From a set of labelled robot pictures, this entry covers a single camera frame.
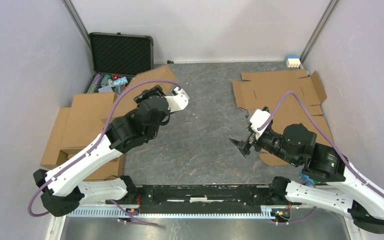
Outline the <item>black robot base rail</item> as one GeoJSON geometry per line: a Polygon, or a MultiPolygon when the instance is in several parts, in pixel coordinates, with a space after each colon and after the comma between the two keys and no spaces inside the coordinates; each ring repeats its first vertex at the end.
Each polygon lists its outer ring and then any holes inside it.
{"type": "Polygon", "coordinates": [[[287,206],[267,184],[142,185],[117,200],[141,214],[257,214],[262,206],[287,206]]]}

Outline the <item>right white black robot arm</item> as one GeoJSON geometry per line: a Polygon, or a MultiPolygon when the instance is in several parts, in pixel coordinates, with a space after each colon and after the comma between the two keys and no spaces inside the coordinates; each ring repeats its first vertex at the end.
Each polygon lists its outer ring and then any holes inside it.
{"type": "Polygon", "coordinates": [[[275,204],[313,205],[351,219],[357,227],[374,234],[384,234],[384,191],[370,189],[351,171],[333,147],[316,142],[316,133],[303,124],[287,126],[282,134],[268,126],[260,137],[252,132],[246,141],[230,139],[243,156],[251,148],[265,150],[321,184],[306,186],[286,177],[276,176],[269,187],[269,199],[275,204]]]}

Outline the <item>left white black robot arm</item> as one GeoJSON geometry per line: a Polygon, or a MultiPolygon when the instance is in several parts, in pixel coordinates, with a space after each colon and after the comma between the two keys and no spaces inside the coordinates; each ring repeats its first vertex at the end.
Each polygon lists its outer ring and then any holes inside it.
{"type": "Polygon", "coordinates": [[[177,100],[187,104],[188,98],[180,87],[166,96],[160,86],[144,91],[134,100],[137,108],[115,118],[102,133],[67,162],[52,169],[39,169],[33,174],[45,215],[65,216],[84,204],[122,200],[133,203],[137,190],[127,185],[123,177],[113,180],[85,181],[97,169],[129,150],[156,138],[160,126],[166,125],[175,112],[177,100]]]}

